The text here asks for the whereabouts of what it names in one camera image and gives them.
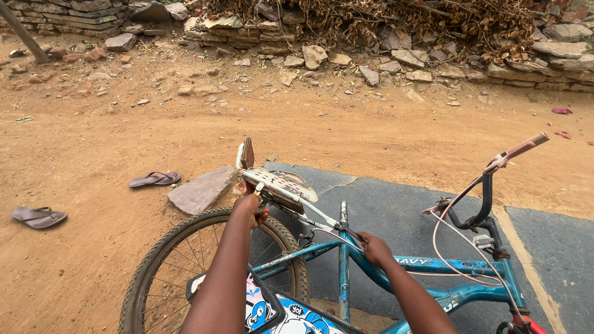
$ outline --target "bicycle wheel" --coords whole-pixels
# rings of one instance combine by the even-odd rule
[[[187,281],[208,271],[231,208],[195,215],[171,229],[144,257],[126,292],[119,319],[120,334],[175,333],[189,310]],[[290,232],[276,219],[253,230],[249,263],[258,266],[298,249]],[[288,270],[266,283],[309,302],[305,260],[288,264]]]

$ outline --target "hand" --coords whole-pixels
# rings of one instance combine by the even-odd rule
[[[362,242],[363,253],[367,260],[376,267],[382,268],[388,260],[394,260],[390,247],[382,239],[366,232],[357,233],[366,242]]]
[[[258,219],[254,216],[256,210],[260,206],[262,197],[256,194],[250,194],[245,197],[240,197],[235,200],[231,216],[236,216],[239,221],[246,221],[249,229],[254,229],[266,221],[270,214],[270,209],[264,209],[260,212]]]

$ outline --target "dirt road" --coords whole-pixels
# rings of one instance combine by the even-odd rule
[[[40,44],[65,46],[79,39],[39,37]],[[0,60],[8,60],[8,52],[18,46],[11,36],[0,45]],[[257,58],[250,68],[239,68],[229,60],[180,52],[171,42],[159,46],[131,52],[129,70],[115,55],[95,66],[77,62],[55,68],[35,67],[32,57],[14,58],[0,71],[1,332],[117,332],[137,264],[185,219],[166,201],[170,188],[133,191],[128,181],[168,169],[180,172],[183,181],[194,179],[233,164],[246,136],[252,137],[258,164],[274,154],[278,162],[453,192],[493,155],[545,131],[551,137],[547,144],[495,174],[495,200],[592,218],[594,147],[586,142],[594,141],[594,108],[589,94],[465,81],[459,92],[398,83],[354,89],[350,81],[358,83],[358,77],[333,77],[331,68],[316,79],[322,88],[306,78],[285,87],[279,68],[268,62],[264,70],[256,66]],[[14,64],[28,66],[29,72],[8,79]],[[188,78],[212,67],[222,73]],[[53,77],[27,84],[32,73]],[[86,75],[92,73],[117,76],[89,83]],[[231,82],[242,74],[247,83]],[[209,80],[229,90],[211,95],[216,101],[176,94],[181,86],[206,86]],[[410,100],[410,90],[423,102]],[[483,91],[487,103],[478,99]],[[460,107],[447,105],[448,97]],[[150,102],[136,105],[143,98]],[[228,102],[224,108],[222,100]],[[574,113],[551,112],[567,107]],[[34,115],[33,120],[15,122],[24,115]],[[572,140],[555,131],[568,131]],[[10,218],[23,205],[50,206],[67,212],[68,220],[34,230]]]

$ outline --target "brown sandal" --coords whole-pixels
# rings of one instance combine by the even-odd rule
[[[21,206],[15,209],[10,215],[32,228],[45,228],[66,219],[64,212],[52,211],[52,208],[48,206],[37,209],[30,206]]]
[[[178,182],[181,179],[181,175],[177,172],[168,172],[168,173],[161,173],[161,172],[152,172],[145,177],[142,178],[135,178],[134,180],[128,183],[130,188],[138,188],[143,187],[145,185],[155,184],[155,185],[170,185]]]

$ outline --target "bicycle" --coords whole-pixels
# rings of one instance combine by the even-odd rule
[[[426,288],[446,313],[450,314],[472,301],[507,303],[510,306],[512,320],[502,322],[497,328],[498,334],[506,330],[507,333],[515,334],[546,334],[546,331],[529,317],[530,311],[517,284],[510,263],[510,254],[502,246],[495,219],[488,215],[492,206],[493,173],[504,168],[513,157],[547,140],[549,138],[546,134],[539,133],[496,155],[482,174],[455,198],[440,198],[436,206],[422,212],[438,219],[433,234],[434,249],[438,258],[411,256],[397,258],[395,256],[395,259],[411,275],[463,276],[474,281],[474,283],[451,289]],[[362,333],[349,325],[349,258],[378,286],[390,293],[391,286],[386,275],[366,260],[361,248],[357,245],[355,240],[359,242],[362,240],[349,228],[346,202],[340,204],[339,220],[327,216],[314,206],[317,195],[301,177],[288,172],[268,171],[254,167],[254,152],[250,138],[239,146],[236,172],[237,177],[241,179],[234,189],[238,194],[256,192],[262,197],[261,209],[266,205],[275,206],[290,214],[295,220],[313,226],[308,235],[300,235],[299,240],[305,241],[302,246],[299,246],[298,241],[289,231],[272,217],[253,232],[252,241],[255,243],[253,247],[250,246],[245,332],[277,334],[283,333],[283,328],[300,328],[300,330],[305,328],[304,334]],[[452,208],[479,183],[482,183],[483,191],[481,209],[476,216],[462,222]],[[305,216],[305,207],[321,217],[324,223],[315,222]],[[207,274],[207,259],[212,260],[214,256],[214,251],[209,248],[204,249],[203,245],[213,245],[214,242],[218,244],[216,227],[218,226],[219,232],[222,232],[221,228],[224,228],[230,211],[230,208],[221,208],[193,216],[173,228],[155,244],[139,265],[129,285],[120,316],[119,332],[121,334],[147,333],[157,327],[161,332],[175,333],[181,327],[185,317],[184,312],[187,312],[187,306],[192,303],[196,290],[200,288],[200,283]],[[446,216],[454,226],[445,221]],[[441,223],[456,231],[472,245],[481,255],[482,260],[444,259],[435,245],[435,233]],[[470,241],[457,229],[470,229],[476,233],[478,229],[484,229],[486,234],[478,235]],[[336,239],[316,244],[313,242],[313,237],[318,231],[331,234]],[[208,236],[209,239],[203,240],[203,235]],[[261,244],[265,236],[272,239],[268,246],[266,246],[267,242]],[[194,245],[198,242],[200,249],[194,249],[190,241]],[[334,317],[308,305],[309,280],[305,262],[336,247],[339,249],[341,293],[339,313]],[[489,254],[493,261],[489,261],[481,250]],[[254,254],[260,254],[258,258],[252,258],[252,251]],[[264,258],[270,258],[259,261],[263,255],[266,255]],[[192,265],[196,265],[195,270],[200,272],[190,270],[189,267],[193,268]],[[162,267],[166,273],[170,273],[178,280],[176,281],[178,284],[156,277]],[[401,319],[381,333],[405,334],[410,333],[410,329],[406,319]]]

